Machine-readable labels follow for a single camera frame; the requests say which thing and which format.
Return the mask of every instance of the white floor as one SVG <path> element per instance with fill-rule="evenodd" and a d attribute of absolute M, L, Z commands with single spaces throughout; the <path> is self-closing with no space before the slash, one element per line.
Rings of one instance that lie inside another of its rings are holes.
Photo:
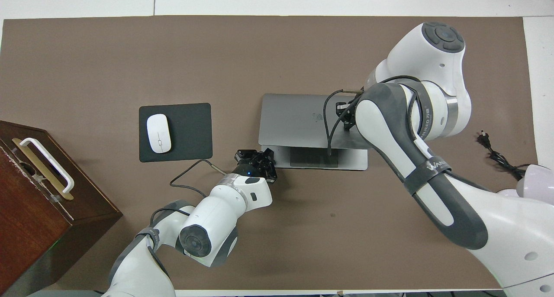
<path fill-rule="evenodd" d="M 538 162 L 554 168 L 554 0 L 0 0 L 0 19 L 152 15 L 522 16 Z"/>

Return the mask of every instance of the mouse pad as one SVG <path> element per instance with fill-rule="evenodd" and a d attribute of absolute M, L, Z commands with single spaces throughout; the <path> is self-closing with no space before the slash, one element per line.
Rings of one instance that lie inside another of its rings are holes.
<path fill-rule="evenodd" d="M 146 120 L 154 114 L 167 117 L 171 149 L 166 153 L 156 153 L 150 147 Z M 142 106 L 138 109 L 138 123 L 138 153 L 142 162 L 211 158 L 213 155 L 209 103 Z"/>

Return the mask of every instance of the box handle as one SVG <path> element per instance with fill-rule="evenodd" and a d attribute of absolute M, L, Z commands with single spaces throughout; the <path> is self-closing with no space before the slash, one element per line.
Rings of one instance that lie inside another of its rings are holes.
<path fill-rule="evenodd" d="M 44 148 L 44 146 L 40 143 L 40 141 L 34 139 L 34 138 L 26 138 L 22 142 L 19 143 L 22 147 L 26 147 L 29 143 L 33 143 L 37 149 L 39 149 L 40 153 L 46 157 L 46 159 L 54 166 L 54 168 L 61 174 L 62 177 L 67 181 L 67 185 L 62 190 L 62 193 L 68 194 L 71 189 L 73 189 L 73 185 L 75 185 L 75 182 L 73 181 L 73 178 L 65 171 L 65 169 L 56 161 L 56 159 Z"/>

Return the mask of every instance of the white robotic arm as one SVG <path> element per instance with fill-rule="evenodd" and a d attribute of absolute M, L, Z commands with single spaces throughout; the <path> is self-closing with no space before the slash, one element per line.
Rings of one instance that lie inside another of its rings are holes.
<path fill-rule="evenodd" d="M 194 207 L 177 200 L 157 210 L 150 225 L 119 255 L 105 297 L 174 297 L 175 290 L 156 251 L 168 245 L 207 267 L 227 260 L 238 237 L 237 219 L 269 206 L 268 182 L 277 178 L 273 151 L 239 150 L 237 167 Z"/>
<path fill-rule="evenodd" d="M 432 33 L 445 40 L 435 44 Z M 554 296 L 554 206 L 495 194 L 455 175 L 420 136 L 453 135 L 467 124 L 464 49 L 461 36 L 441 23 L 424 23 L 408 33 L 370 74 L 356 100 L 358 131 L 437 228 L 475 255 L 507 295 Z M 409 76 L 378 82 L 394 75 Z"/>

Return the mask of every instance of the white mouse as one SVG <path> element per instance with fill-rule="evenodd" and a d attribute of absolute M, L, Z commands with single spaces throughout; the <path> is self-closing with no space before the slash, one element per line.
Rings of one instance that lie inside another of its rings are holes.
<path fill-rule="evenodd" d="M 170 128 L 167 117 L 163 114 L 154 114 L 146 120 L 146 131 L 152 151 L 166 153 L 171 149 Z"/>

